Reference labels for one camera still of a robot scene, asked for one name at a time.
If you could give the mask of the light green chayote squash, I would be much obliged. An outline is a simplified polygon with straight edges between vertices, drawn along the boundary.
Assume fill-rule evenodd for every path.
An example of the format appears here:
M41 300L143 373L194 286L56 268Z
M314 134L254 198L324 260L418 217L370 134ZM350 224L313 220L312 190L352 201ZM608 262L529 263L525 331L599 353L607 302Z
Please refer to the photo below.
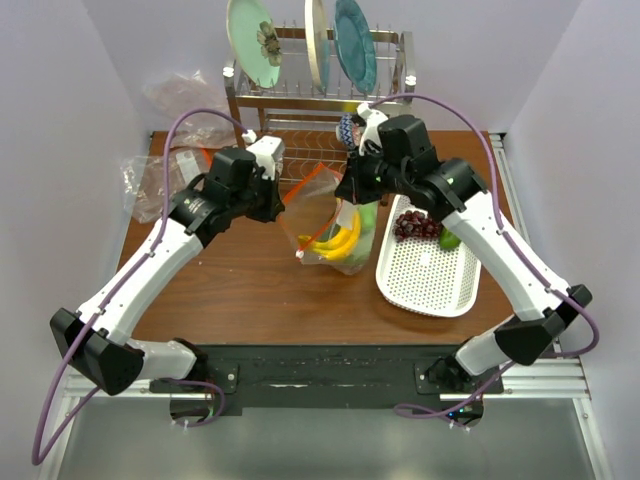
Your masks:
M376 227L378 203L371 202L368 204L360 205L359 214L361 221L361 233L366 234Z

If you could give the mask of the green cabbage toy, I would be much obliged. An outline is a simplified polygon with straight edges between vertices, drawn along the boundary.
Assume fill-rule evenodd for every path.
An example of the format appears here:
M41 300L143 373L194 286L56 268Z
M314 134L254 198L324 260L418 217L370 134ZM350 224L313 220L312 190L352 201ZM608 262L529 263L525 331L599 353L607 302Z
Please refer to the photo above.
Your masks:
M360 253L360 254L351 254L346 257L341 264L345 267L353 267L353 268L361 268L363 267L369 259L368 253Z

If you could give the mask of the yellow banana bunch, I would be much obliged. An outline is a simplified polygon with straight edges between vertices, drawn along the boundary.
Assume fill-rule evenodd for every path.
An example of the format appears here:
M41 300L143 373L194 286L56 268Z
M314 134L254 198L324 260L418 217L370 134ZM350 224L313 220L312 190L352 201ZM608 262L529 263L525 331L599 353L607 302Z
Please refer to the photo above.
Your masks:
M359 208L346 200L339 200L334 224L338 226L337 233L325 241L318 241L316 237L300 235L296 257L302 259L306 253L312 253L328 262L338 262L349 257L357 246L362 233Z

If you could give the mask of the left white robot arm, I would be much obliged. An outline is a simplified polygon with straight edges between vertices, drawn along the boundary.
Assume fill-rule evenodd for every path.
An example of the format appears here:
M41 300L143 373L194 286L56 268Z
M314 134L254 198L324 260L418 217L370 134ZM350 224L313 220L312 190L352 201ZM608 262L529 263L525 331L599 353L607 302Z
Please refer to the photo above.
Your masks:
M138 321L169 281L231 222L273 222L283 212L278 182L284 144L265 136L249 147L218 151L208 173L170 200L166 220L124 267L75 312L58 310L50 327L62 356L109 395L143 379L171 378L185 392L207 380L205 357L184 340L144 342Z

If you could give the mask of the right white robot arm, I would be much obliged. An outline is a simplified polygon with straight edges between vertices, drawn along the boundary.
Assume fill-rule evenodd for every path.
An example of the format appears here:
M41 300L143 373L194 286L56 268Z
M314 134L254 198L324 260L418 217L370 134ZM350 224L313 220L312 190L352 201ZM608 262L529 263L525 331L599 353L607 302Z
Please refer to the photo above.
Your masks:
M481 374L508 361L533 364L585 313L591 291L582 284L569 285L544 264L467 161L438 159L422 120L365 110L347 116L337 130L360 133L349 149L337 197L353 204L386 194L407 197L473 252L512 306L507 320L437 362L436 371L452 390L469 392Z

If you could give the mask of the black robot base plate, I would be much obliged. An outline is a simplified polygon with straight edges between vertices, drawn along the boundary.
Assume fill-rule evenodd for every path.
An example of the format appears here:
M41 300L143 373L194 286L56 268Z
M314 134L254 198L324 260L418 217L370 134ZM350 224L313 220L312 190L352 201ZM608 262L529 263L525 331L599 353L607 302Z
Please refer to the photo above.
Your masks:
M224 414L246 408L391 409L450 407L495 374L444 382L431 367L452 345L203 345L206 381L225 394Z

